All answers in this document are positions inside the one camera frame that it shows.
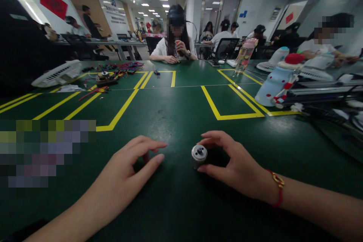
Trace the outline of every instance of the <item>electronic component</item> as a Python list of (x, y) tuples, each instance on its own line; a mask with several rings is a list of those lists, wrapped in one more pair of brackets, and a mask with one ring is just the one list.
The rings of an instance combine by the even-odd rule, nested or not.
[(198, 169), (207, 159), (207, 149), (202, 145), (196, 145), (192, 148), (193, 168)]

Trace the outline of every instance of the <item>hand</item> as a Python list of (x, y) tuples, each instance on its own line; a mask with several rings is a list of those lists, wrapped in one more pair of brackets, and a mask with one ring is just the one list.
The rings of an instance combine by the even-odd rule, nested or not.
[(164, 57), (164, 60), (167, 62), (167, 63), (170, 63), (170, 64), (177, 64), (179, 63), (180, 61), (178, 61), (174, 56), (165, 56)]
[(184, 53), (184, 55), (188, 55), (189, 54), (188, 50), (185, 47), (185, 43), (184, 42), (182, 42), (181, 40), (176, 40), (175, 42), (177, 43), (177, 51), (178, 52), (181, 51), (181, 52)]
[(273, 183), (271, 174), (252, 158), (241, 143), (223, 131), (209, 131), (203, 133), (202, 137), (204, 139), (197, 144), (207, 149), (222, 147), (231, 159), (225, 168), (204, 164), (198, 168), (199, 172), (220, 180), (248, 197), (267, 201), (264, 188), (266, 182)]
[(85, 201), (101, 228), (118, 216), (136, 197), (164, 159), (152, 158), (139, 172), (133, 165), (139, 157), (148, 161), (148, 151), (158, 152), (166, 143), (138, 136), (116, 152), (79, 201)]

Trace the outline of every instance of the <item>person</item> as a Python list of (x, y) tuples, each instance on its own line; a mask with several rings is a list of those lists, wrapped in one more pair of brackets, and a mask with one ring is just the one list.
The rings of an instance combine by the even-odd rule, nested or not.
[(237, 22), (233, 22), (232, 25), (231, 25), (231, 34), (232, 34), (232, 38), (237, 38), (239, 39), (238, 37), (238, 34), (236, 32), (236, 29), (239, 27), (239, 24)]
[(256, 29), (265, 29), (266, 30), (266, 28), (265, 28), (265, 26), (264, 25), (258, 25), (258, 26), (256, 26), (256, 28), (253, 30), (253, 31), (251, 31), (248, 35), (247, 35), (247, 37), (246, 37), (246, 39), (250, 39), (250, 38), (253, 38), (254, 36), (255, 36), (255, 30)]
[(295, 22), (289, 25), (285, 30), (286, 33), (281, 37), (275, 37), (271, 42), (271, 45), (275, 47), (288, 47), (288, 48), (296, 48), (298, 47), (299, 42), (299, 34), (297, 31), (300, 27), (300, 23)]
[(212, 40), (210, 41), (203, 41), (203, 43), (206, 44), (214, 44), (213, 51), (215, 52), (218, 48), (219, 42), (223, 38), (232, 38), (232, 34), (228, 32), (228, 28), (230, 26), (230, 21), (228, 19), (224, 19), (222, 23), (220, 23), (222, 31), (220, 33), (217, 33)]
[(358, 56), (347, 56), (327, 43), (342, 28), (353, 27), (353, 25), (354, 16), (348, 13), (338, 13), (327, 17), (321, 27), (315, 28), (308, 40), (299, 46), (297, 53), (303, 54), (307, 60), (320, 54), (332, 53), (335, 56), (334, 66), (336, 67), (341, 67), (345, 62), (355, 63), (359, 60)]
[(196, 60), (194, 41), (186, 30), (185, 13), (178, 5), (170, 7), (168, 12), (168, 33), (162, 38), (150, 55), (151, 61), (166, 61), (177, 64), (180, 60)]
[(89, 39), (92, 38), (91, 33), (88, 31), (88, 29), (86, 29), (84, 26), (79, 25), (76, 19), (74, 19), (72, 16), (67, 16), (66, 22), (67, 24), (71, 25), (71, 31), (68, 32), (69, 34), (80, 35)]
[[(86, 23), (86, 26), (90, 30), (92, 37), (99, 39), (99, 40), (106, 39), (107, 37), (103, 37), (98, 31), (98, 28), (101, 28), (102, 26), (100, 24), (94, 23), (92, 21), (92, 19), (90, 17), (91, 16), (90, 7), (88, 7), (86, 5), (82, 5), (82, 11), (83, 11), (83, 21)], [(105, 45), (105, 47), (108, 50), (110, 50), (111, 52), (116, 52), (116, 49), (113, 46), (112, 46), (112, 48), (110, 48), (108, 45)]]
[(39, 22), (35, 21), (34, 19), (33, 19), (33, 22), (42, 31), (42, 33), (45, 35), (45, 37), (48, 40), (50, 40), (51, 42), (55, 42), (56, 40), (58, 40), (57, 33), (51, 27), (47, 26), (46, 25), (47, 23), (42, 25)]
[(200, 35), (199, 42), (202, 42), (203, 40), (211, 40), (213, 36), (213, 23), (209, 21)]
[[(221, 147), (230, 161), (225, 168), (204, 164), (198, 168), (200, 173), (247, 197), (271, 205), (279, 203), (280, 208), (313, 222), (343, 241), (362, 241), (363, 200), (271, 174), (225, 132), (208, 131), (202, 138), (197, 144), (207, 149)], [(25, 241), (86, 241), (126, 209), (163, 162), (163, 154), (149, 160), (148, 151), (158, 152), (166, 146), (145, 136), (129, 141), (111, 157), (75, 204)], [(135, 173), (133, 165), (139, 157), (148, 162)]]

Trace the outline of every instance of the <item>pixelated blur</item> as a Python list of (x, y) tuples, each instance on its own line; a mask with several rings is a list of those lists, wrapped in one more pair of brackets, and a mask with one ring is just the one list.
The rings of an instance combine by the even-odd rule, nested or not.
[(0, 121), (0, 187), (46, 188), (57, 166), (71, 164), (80, 143), (96, 140), (96, 120)]

